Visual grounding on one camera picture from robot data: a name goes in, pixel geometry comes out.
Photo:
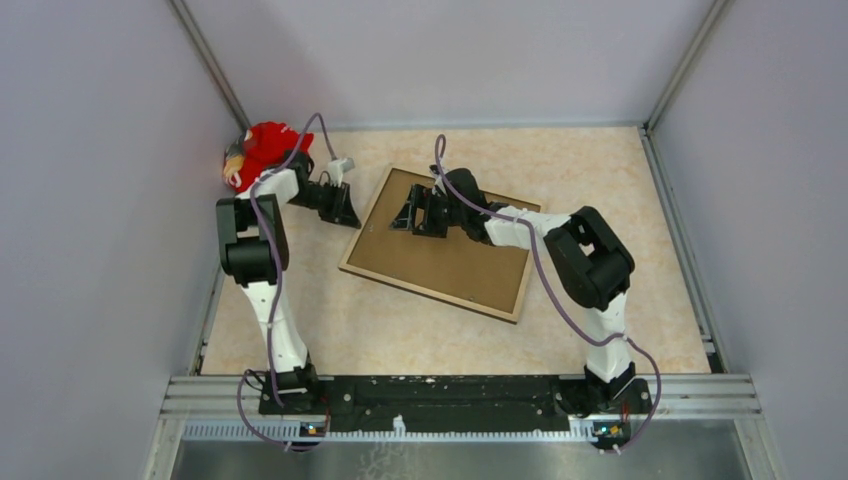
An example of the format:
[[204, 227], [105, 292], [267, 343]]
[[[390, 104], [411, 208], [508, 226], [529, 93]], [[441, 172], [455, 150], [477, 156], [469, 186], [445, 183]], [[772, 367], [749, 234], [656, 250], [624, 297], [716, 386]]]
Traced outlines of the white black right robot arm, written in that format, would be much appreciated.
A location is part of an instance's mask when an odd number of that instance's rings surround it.
[[626, 336], [625, 307], [635, 261], [604, 217], [585, 206], [573, 214], [548, 214], [489, 200], [470, 170], [430, 168], [434, 184], [411, 186], [390, 227], [414, 235], [443, 238], [459, 227], [473, 241], [516, 247], [534, 263], [548, 254], [570, 299], [585, 312], [582, 326], [560, 302], [555, 309], [588, 344], [585, 380], [562, 407], [575, 415], [633, 413], [649, 395], [635, 381], [635, 364]]

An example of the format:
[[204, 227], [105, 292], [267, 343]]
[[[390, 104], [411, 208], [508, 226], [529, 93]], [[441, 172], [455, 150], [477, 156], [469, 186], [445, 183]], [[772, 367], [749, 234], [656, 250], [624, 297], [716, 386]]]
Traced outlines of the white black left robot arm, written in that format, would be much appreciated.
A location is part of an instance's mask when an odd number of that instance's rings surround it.
[[354, 160], [331, 160], [325, 181], [310, 179], [313, 167], [308, 154], [291, 152], [285, 166], [264, 171], [246, 192], [219, 200], [215, 208], [222, 269], [242, 289], [263, 331], [269, 367], [265, 395], [302, 414], [317, 407], [321, 388], [284, 285], [290, 250], [282, 207], [293, 203], [316, 211], [325, 222], [361, 227], [344, 181]]

